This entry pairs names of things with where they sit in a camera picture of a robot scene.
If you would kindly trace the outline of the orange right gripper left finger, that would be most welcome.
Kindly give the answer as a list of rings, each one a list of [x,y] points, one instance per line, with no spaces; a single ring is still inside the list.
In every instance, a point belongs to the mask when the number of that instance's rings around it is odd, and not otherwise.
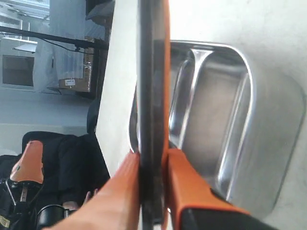
[[[98,193],[50,230],[136,230],[139,223],[140,155],[130,152]]]

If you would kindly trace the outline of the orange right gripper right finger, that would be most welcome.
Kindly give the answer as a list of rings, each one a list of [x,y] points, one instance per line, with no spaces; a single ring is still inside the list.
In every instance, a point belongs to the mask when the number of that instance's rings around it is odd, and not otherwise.
[[[215,193],[189,163],[183,151],[168,150],[168,199],[175,230],[269,230]]]

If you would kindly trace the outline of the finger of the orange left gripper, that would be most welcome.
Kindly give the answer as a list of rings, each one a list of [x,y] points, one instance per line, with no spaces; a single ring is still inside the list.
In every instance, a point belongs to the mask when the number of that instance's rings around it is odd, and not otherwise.
[[[29,141],[21,158],[12,168],[10,180],[42,184],[44,180],[42,155],[43,144],[37,140]]]

